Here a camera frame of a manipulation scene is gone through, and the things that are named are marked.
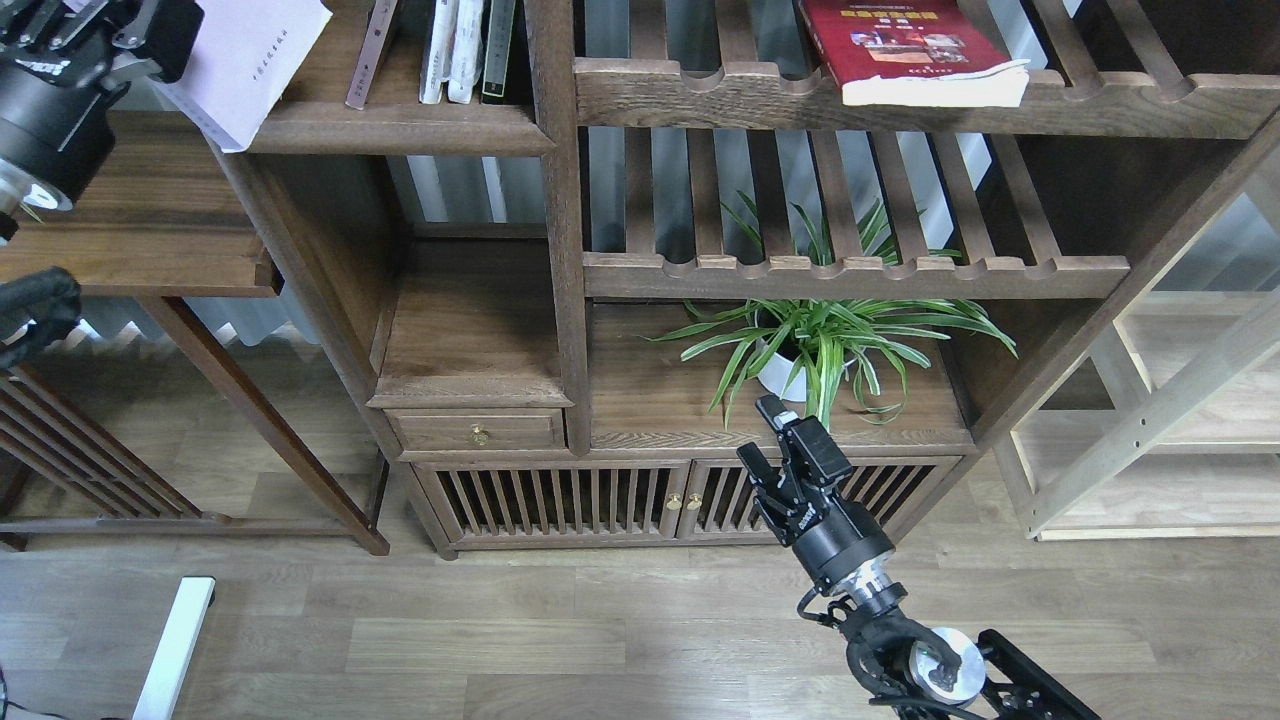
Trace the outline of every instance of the slatted cabinet door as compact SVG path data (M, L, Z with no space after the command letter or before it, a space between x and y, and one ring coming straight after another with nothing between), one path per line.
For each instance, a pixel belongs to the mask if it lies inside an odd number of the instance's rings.
M417 465L457 548L655 543L676 537L687 461Z
M850 457L854 474L840 495L856 500L893 539L913 510L959 461L942 457ZM705 542L776 542L755 511L751 483L737 460L695 460L676 538Z

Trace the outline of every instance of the white flower pot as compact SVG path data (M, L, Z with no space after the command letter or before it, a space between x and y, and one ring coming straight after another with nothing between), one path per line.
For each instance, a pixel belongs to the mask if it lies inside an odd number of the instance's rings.
M758 347L764 347L764 343L756 341ZM790 400L791 402L804 402L805 396L809 395L809 374L804 368L796 373L795 379L791 384L787 384L787 378L791 377L791 368L795 361L787 360L786 357L778 355L777 352L769 357L769 361L764 364L764 369L756 378L764 389L772 392L773 395L781 397L782 400Z

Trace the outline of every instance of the white paper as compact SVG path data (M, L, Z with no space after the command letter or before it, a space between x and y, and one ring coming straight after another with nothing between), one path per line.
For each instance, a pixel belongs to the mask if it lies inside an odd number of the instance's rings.
M320 0L197 0L205 20L182 79L155 83L224 152L253 142L329 18Z

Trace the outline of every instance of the spider plant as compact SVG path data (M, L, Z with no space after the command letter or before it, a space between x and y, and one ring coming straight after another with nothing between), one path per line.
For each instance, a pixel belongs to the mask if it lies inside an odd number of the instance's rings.
M758 210L750 199L748 210L759 222ZM809 258L815 264L831 264L831 231L826 222L819 229L799 205L794 205L809 233ZM751 237L760 242L755 225L745 222L726 206L730 217ZM858 222L859 234L867 255L897 263L897 247L890 231L883 205L877 202ZM681 360L690 360L714 347L727 346L732 351L719 383L707 407L710 413L723 402L724 424L732 414L733 400L742 384L760 374L760 370L780 350L794 355L794 365L787 384L803 369L806 382L805 414L817 415L823 425L831 427L831 410L841 379L849 379L854 398L865 410L863 416L873 424L893 420L909 397L908 365L929 368L928 355L909 345L911 338L929 341L951 340L947 332L964 331L991 336L1016 355L1014 341L997 328L986 310L968 300L746 300L742 305L722 313L699 311L689 301L685 307L698 322L667 333L654 342L690 338L722 328L740 325L728 332L708 337L681 352ZM869 400L881 396L882 369L876 359L883 359L901 387L902 400L874 405Z

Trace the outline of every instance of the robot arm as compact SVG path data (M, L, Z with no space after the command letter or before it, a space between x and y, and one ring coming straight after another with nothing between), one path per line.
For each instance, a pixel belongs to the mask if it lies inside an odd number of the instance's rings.
M861 503L837 493L854 471L849 460L817 418L800 419L772 395L755 406L782 454L774 469L756 445L737 450L756 510L813 580L796 611L840 630L849 669L872 705L892 707L902 720L980 720L965 710L980 694L1002 720L1098 720L995 630L974 643L952 628L929 629L908 618L899 607L906 589L884 571L893 543ZM818 594L829 598L824 612L808 610ZM1010 682L989 679L987 662Z

